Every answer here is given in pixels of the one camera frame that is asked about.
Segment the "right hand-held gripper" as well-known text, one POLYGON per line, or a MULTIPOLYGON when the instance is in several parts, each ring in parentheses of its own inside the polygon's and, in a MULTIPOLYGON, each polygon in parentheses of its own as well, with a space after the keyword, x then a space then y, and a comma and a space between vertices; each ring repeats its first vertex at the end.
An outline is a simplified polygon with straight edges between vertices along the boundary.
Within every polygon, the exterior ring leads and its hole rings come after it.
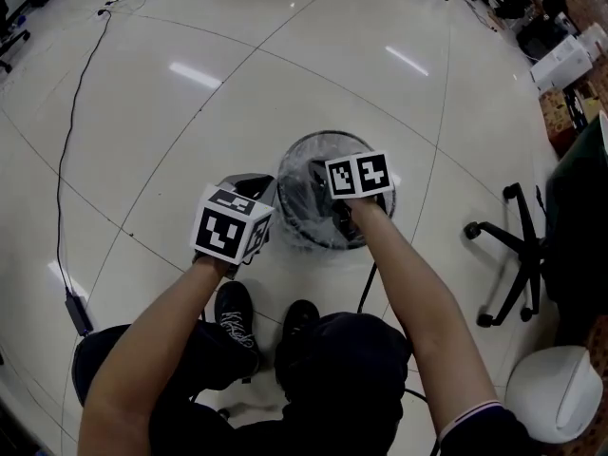
POLYGON ((386 195, 393 200, 395 186, 384 152, 316 159, 309 164, 309 171, 320 218, 328 219, 339 237, 348 243, 354 242, 360 234, 345 200, 372 198, 385 213, 389 211, 386 195))

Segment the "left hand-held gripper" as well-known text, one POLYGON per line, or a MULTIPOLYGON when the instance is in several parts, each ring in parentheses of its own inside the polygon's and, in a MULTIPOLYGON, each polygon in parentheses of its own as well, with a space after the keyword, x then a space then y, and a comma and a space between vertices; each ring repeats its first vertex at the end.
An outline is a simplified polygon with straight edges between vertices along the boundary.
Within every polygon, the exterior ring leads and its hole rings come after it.
POLYGON ((195 258, 214 257, 229 264, 233 279, 269 241, 275 214, 276 178, 247 173, 206 186, 197 209, 190 244, 195 258))

